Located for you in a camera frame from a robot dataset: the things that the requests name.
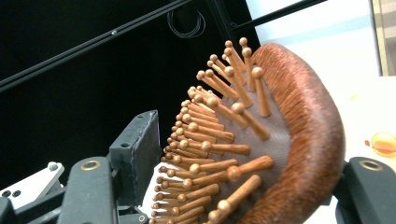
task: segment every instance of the black plastic part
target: black plastic part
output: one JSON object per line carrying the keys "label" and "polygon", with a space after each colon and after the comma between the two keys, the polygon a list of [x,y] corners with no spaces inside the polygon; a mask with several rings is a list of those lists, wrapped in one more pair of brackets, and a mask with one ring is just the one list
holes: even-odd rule
{"label": "black plastic part", "polygon": [[66,190],[67,187],[64,187],[17,209],[15,213],[17,214],[18,221],[20,223],[28,223],[61,207]]}
{"label": "black plastic part", "polygon": [[233,43],[238,43],[236,36],[233,33],[233,22],[228,14],[227,7],[222,0],[206,0],[209,5],[210,12],[212,13],[213,19],[218,26],[219,33],[223,41],[231,40]]}
{"label": "black plastic part", "polygon": [[137,115],[110,147],[113,169],[120,170],[121,187],[117,205],[141,205],[154,167],[162,155],[158,112]]}
{"label": "black plastic part", "polygon": [[92,157],[73,166],[57,223],[117,223],[110,165],[106,158]]}
{"label": "black plastic part", "polygon": [[327,0],[304,0],[304,1],[299,1],[299,2],[297,2],[295,4],[290,5],[290,6],[283,7],[281,9],[277,10],[277,11],[271,12],[271,13],[265,15],[265,16],[259,17],[259,18],[255,19],[253,21],[248,21],[248,22],[245,22],[243,24],[236,25],[231,31],[232,32],[241,32],[241,31],[244,31],[246,29],[250,29],[250,28],[253,28],[255,26],[261,25],[263,23],[266,23],[268,21],[274,21],[274,20],[279,19],[281,17],[288,16],[291,13],[303,10],[305,8],[308,8],[308,7],[312,7],[312,6],[316,5],[316,4],[319,4],[319,3],[322,3],[322,2],[325,2],[325,1],[327,1]]}
{"label": "black plastic part", "polygon": [[352,158],[334,196],[339,223],[387,224],[396,220],[396,174],[385,163]]}
{"label": "black plastic part", "polygon": [[0,224],[16,223],[16,215],[8,198],[0,197]]}

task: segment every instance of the wooden bristle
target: wooden bristle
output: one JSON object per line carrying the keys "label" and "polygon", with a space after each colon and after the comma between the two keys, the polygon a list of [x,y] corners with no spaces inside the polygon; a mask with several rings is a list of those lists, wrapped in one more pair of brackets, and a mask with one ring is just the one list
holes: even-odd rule
{"label": "wooden bristle", "polygon": [[216,130],[221,130],[224,131],[224,125],[223,124],[219,124],[219,123],[215,123],[215,122],[210,122],[208,120],[204,120],[204,119],[197,119],[197,118],[193,118],[191,115],[189,114],[185,114],[182,118],[183,122],[190,124],[191,122],[197,123],[199,125],[205,126],[206,128],[211,128],[211,129],[216,129]]}
{"label": "wooden bristle", "polygon": [[248,39],[242,37],[239,39],[239,45],[242,47],[242,50],[248,47]]}
{"label": "wooden bristle", "polygon": [[211,223],[221,223],[231,214],[248,195],[262,184],[262,179],[258,175],[253,175],[239,189],[237,189],[226,200],[218,203],[218,209],[211,211],[208,219]]}
{"label": "wooden bristle", "polygon": [[158,193],[154,195],[152,198],[152,201],[157,202],[157,201],[162,201],[164,199],[177,199],[179,193]]}
{"label": "wooden bristle", "polygon": [[204,141],[208,141],[211,143],[216,143],[216,138],[206,135],[206,134],[202,134],[202,133],[192,133],[192,132],[188,132],[188,131],[184,131],[182,128],[178,128],[176,130],[176,133],[181,136],[184,135],[187,138],[190,138],[194,141],[198,141],[198,142],[204,142]]}
{"label": "wooden bristle", "polygon": [[221,88],[220,86],[211,78],[207,78],[205,76],[205,72],[204,71],[199,71],[197,74],[197,79],[200,81],[203,81],[204,83],[206,83],[208,86],[210,86],[211,88],[215,89],[218,92],[221,92]]}
{"label": "wooden bristle", "polygon": [[192,208],[196,208],[199,206],[205,206],[206,204],[209,204],[211,202],[212,202],[212,198],[210,196],[204,196],[204,197],[198,198],[196,200],[193,200],[189,203],[186,203],[184,205],[181,205],[180,207],[173,207],[172,215],[180,216],[181,214],[184,214],[187,211],[190,211]]}
{"label": "wooden bristle", "polygon": [[190,116],[192,116],[193,118],[196,118],[196,119],[205,119],[210,122],[219,123],[219,119],[205,115],[205,114],[197,113],[193,110],[188,109],[187,107],[183,107],[181,112],[183,114],[189,114]]}
{"label": "wooden bristle", "polygon": [[168,169],[166,174],[168,175],[168,177],[171,177],[171,178],[176,176],[176,177],[183,178],[183,179],[184,178],[197,178],[197,177],[206,175],[205,172],[201,172],[201,173],[198,173],[198,174],[194,175],[190,171],[175,170],[175,169]]}
{"label": "wooden bristle", "polygon": [[212,144],[208,141],[204,141],[201,144],[201,150],[206,152],[217,151],[217,152],[234,153],[234,154],[242,154],[242,155],[250,154],[250,146],[248,145]]}
{"label": "wooden bristle", "polygon": [[216,116],[214,111],[210,111],[210,110],[208,110],[208,109],[206,109],[204,107],[201,107],[199,105],[193,104],[189,100],[183,101],[183,103],[181,103],[181,106],[182,107],[186,106],[188,109],[191,109],[191,110],[193,110],[193,111],[195,111],[197,113],[202,113],[202,114],[205,114],[205,115],[208,115],[208,116],[211,116],[211,117],[215,117]]}
{"label": "wooden bristle", "polygon": [[264,72],[262,71],[262,68],[260,67],[255,67],[252,71],[252,76],[255,78],[255,84],[256,84],[256,90],[257,90],[257,97],[259,99],[259,109],[260,109],[260,115],[262,117],[268,117],[271,115],[271,109],[270,109],[270,104],[268,102],[267,95],[265,93],[264,89],[264,80],[263,80],[263,74]]}
{"label": "wooden bristle", "polygon": [[229,83],[231,83],[230,79],[225,75],[224,70],[222,70],[220,67],[218,67],[213,61],[207,61],[206,65],[208,67],[213,68],[216,72],[218,72],[219,75],[224,77]]}
{"label": "wooden bristle", "polygon": [[181,156],[175,156],[173,158],[173,160],[177,164],[184,163],[184,164],[188,164],[188,165],[192,165],[194,163],[209,164],[209,163],[215,162],[215,160],[213,160],[213,159],[195,159],[195,158],[187,158],[187,157],[181,157]]}
{"label": "wooden bristle", "polygon": [[269,156],[262,156],[253,161],[238,166],[231,166],[227,169],[227,176],[229,180],[237,180],[242,175],[251,174],[253,172],[267,170],[272,168],[274,161]]}
{"label": "wooden bristle", "polygon": [[199,198],[205,197],[205,196],[213,196],[216,195],[220,192],[220,188],[218,184],[212,184],[209,186],[206,186],[204,188],[192,191],[192,192],[186,192],[186,193],[181,193],[177,197],[177,201],[180,203],[186,203],[186,202],[191,202],[194,200],[197,200]]}
{"label": "wooden bristle", "polygon": [[231,54],[224,51],[224,54],[230,59],[231,66],[237,67],[241,73],[246,72],[245,65],[242,59],[239,57],[238,53],[236,52],[235,48],[233,47],[233,42],[227,40],[224,44],[226,49],[231,50]]}
{"label": "wooden bristle", "polygon": [[225,69],[225,65],[224,65],[224,63],[222,63],[220,60],[219,60],[219,58],[218,58],[218,56],[216,55],[216,54],[212,54],[212,55],[210,55],[210,61],[212,61],[213,63],[215,63],[222,71],[224,71],[224,69]]}
{"label": "wooden bristle", "polygon": [[173,214],[172,214],[172,210],[168,210],[168,209],[165,209],[164,211],[152,211],[151,212],[151,216],[152,217],[169,217],[169,216],[172,216]]}
{"label": "wooden bristle", "polygon": [[193,208],[190,211],[178,216],[178,217],[169,217],[167,224],[177,224],[182,221],[198,217],[205,212],[205,209],[201,207]]}
{"label": "wooden bristle", "polygon": [[236,91],[234,91],[229,85],[225,84],[220,78],[218,78],[213,72],[213,70],[207,69],[205,71],[205,75],[207,76],[207,78],[211,78],[214,82],[216,82],[219,85],[220,87],[219,92],[223,96],[231,98],[234,101],[237,101],[239,99],[238,93],[236,93]]}
{"label": "wooden bristle", "polygon": [[213,175],[206,175],[195,179],[185,179],[183,189],[191,190],[195,186],[207,186],[215,183],[225,182],[228,180],[227,172],[221,171]]}
{"label": "wooden bristle", "polygon": [[242,55],[244,56],[245,67],[247,70],[247,88],[249,91],[255,91],[255,78],[251,75],[251,70],[253,69],[253,65],[251,63],[251,48],[244,48],[242,50]]}
{"label": "wooden bristle", "polygon": [[240,115],[242,118],[246,120],[249,127],[253,130],[253,132],[260,137],[261,140],[267,140],[270,137],[270,133],[268,130],[262,126],[257,120],[255,120],[244,108],[244,106],[240,103],[235,103],[231,107],[231,110],[236,114]]}
{"label": "wooden bristle", "polygon": [[238,165],[236,159],[230,159],[227,161],[217,161],[209,164],[193,164],[190,166],[190,172],[193,174],[199,174],[201,172],[219,172],[225,171],[231,166]]}
{"label": "wooden bristle", "polygon": [[235,65],[235,62],[233,61],[233,51],[230,48],[227,48],[224,50],[224,54],[227,55],[227,57],[230,59],[230,63],[231,66],[228,67],[232,67],[234,69],[234,79],[232,79],[228,74],[227,74],[227,67],[224,70],[224,73],[227,77],[230,78],[231,83],[234,84],[235,80],[243,87],[247,84],[244,75],[242,73],[242,70],[240,68],[238,68],[238,65]]}
{"label": "wooden bristle", "polygon": [[227,106],[223,105],[218,99],[214,97],[210,97],[206,101],[207,106],[212,108],[217,113],[221,114],[224,118],[232,120],[242,129],[246,129],[248,127],[248,122],[242,119],[241,116],[235,115],[231,109]]}
{"label": "wooden bristle", "polygon": [[205,126],[198,125],[195,122],[190,123],[188,129],[190,132],[206,134],[228,143],[232,143],[235,139],[233,133],[206,128]]}
{"label": "wooden bristle", "polygon": [[235,90],[236,92],[238,92],[238,95],[244,103],[245,108],[253,106],[253,102],[251,101],[250,96],[245,91],[245,88],[243,87],[240,80],[238,80],[238,77],[235,76],[234,69],[231,66],[226,67],[225,74],[232,80],[233,85],[235,86]]}

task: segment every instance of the black metal bracket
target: black metal bracket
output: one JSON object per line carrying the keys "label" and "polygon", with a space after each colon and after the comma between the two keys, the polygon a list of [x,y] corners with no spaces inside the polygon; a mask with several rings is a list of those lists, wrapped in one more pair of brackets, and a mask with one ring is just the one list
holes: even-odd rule
{"label": "black metal bracket", "polygon": [[339,224],[387,224],[396,220],[396,174],[385,163],[352,158],[333,195]]}
{"label": "black metal bracket", "polygon": [[[303,0],[299,1],[295,4],[292,4],[287,7],[283,7],[277,11],[271,12],[267,15],[259,17],[252,21],[247,21],[243,24],[235,24],[227,11],[227,7],[224,4],[223,0],[206,0],[210,7],[210,11],[212,16],[218,26],[221,38],[223,41],[231,40],[233,43],[238,43],[236,39],[236,34],[240,33],[241,31],[245,31],[246,29],[254,28],[257,25],[261,25],[263,23],[273,21],[279,19],[281,17],[287,16],[291,13],[303,10],[308,7],[312,7],[316,4],[325,2],[326,0]],[[237,51],[240,51],[239,45],[234,45]]]}

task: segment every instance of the black cable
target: black cable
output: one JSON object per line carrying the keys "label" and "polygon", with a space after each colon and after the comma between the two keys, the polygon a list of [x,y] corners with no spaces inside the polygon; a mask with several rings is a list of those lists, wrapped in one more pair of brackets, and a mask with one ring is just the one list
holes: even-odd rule
{"label": "black cable", "polygon": [[171,31],[178,37],[193,38],[193,37],[197,37],[197,36],[201,35],[205,31],[205,28],[206,28],[205,18],[198,9],[195,9],[195,12],[197,13],[197,23],[196,23],[195,27],[187,33],[181,33],[176,29],[176,27],[174,25],[174,12],[175,11],[171,11],[171,12],[167,13],[167,21],[168,21],[168,26],[171,29]]}

